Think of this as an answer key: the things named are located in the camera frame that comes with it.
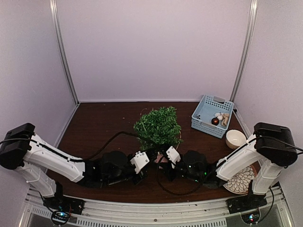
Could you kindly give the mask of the pink pompom ornament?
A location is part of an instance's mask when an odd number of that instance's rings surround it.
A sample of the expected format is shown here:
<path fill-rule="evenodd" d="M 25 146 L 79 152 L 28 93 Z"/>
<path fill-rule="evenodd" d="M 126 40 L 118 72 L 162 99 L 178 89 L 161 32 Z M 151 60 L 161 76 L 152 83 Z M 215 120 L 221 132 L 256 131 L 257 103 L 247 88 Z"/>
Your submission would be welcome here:
<path fill-rule="evenodd" d="M 166 169 L 169 165 L 168 160 L 162 154 L 158 154 L 153 162 L 158 169 L 163 170 Z"/>

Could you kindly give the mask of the small green christmas tree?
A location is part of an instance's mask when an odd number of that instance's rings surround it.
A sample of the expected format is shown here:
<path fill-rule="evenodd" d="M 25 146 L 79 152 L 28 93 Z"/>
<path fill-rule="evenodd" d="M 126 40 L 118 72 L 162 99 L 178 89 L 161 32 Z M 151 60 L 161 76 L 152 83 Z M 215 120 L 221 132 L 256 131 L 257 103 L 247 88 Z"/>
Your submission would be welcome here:
<path fill-rule="evenodd" d="M 181 126 L 177 122 L 176 108 L 173 106 L 152 109 L 141 115 L 134 124 L 135 133 L 140 136 L 142 150 L 155 148 L 155 145 L 178 147 L 183 142 Z"/>

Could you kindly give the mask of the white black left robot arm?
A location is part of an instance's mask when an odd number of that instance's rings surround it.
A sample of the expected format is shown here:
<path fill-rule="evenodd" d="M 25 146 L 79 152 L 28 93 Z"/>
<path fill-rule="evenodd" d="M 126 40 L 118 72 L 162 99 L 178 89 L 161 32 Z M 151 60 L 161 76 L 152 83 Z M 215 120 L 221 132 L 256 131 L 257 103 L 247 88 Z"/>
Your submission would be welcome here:
<path fill-rule="evenodd" d="M 7 132 L 0 143 L 0 165 L 22 175 L 58 210 L 68 206 L 68 199 L 60 194 L 62 187 L 47 177 L 41 167 L 83 187 L 102 188 L 127 180 L 139 183 L 151 161 L 146 152 L 140 151 L 127 156 L 114 150 L 95 160 L 74 157 L 45 142 L 34 130 L 33 124 L 26 123 Z"/>

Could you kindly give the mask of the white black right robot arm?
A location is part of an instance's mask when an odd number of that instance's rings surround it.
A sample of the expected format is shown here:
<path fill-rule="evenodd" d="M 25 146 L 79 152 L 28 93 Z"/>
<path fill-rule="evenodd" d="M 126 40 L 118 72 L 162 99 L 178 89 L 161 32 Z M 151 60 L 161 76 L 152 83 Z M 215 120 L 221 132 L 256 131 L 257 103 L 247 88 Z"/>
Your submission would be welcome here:
<path fill-rule="evenodd" d="M 252 209 L 282 169 L 297 161 L 299 150 L 288 127 L 259 122 L 243 145 L 212 164 L 207 162 L 204 154 L 193 150 L 180 155 L 170 147 L 163 154 L 171 164 L 173 176 L 181 176 L 209 188 L 221 187 L 239 171 L 263 159 L 261 170 L 249 183 L 249 194 L 243 197 L 243 205 Z"/>

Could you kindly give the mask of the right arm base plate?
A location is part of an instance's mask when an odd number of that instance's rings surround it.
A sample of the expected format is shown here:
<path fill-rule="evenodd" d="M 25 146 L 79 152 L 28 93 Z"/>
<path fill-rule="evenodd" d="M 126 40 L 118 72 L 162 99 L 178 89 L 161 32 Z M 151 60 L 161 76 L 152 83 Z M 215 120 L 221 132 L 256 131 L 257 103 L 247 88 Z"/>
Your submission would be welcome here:
<path fill-rule="evenodd" d="M 230 214 L 253 210 L 267 205 L 265 195 L 245 195 L 228 199 L 226 201 Z"/>

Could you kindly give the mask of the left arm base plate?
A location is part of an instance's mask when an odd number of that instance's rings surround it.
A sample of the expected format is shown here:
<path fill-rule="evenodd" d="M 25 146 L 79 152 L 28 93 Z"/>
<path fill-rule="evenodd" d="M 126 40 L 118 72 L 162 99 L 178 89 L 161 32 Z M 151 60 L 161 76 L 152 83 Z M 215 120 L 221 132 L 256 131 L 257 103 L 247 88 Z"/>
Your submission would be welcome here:
<path fill-rule="evenodd" d="M 81 215 L 84 208 L 84 200 L 63 196 L 61 198 L 44 198 L 45 206 L 53 209 Z"/>

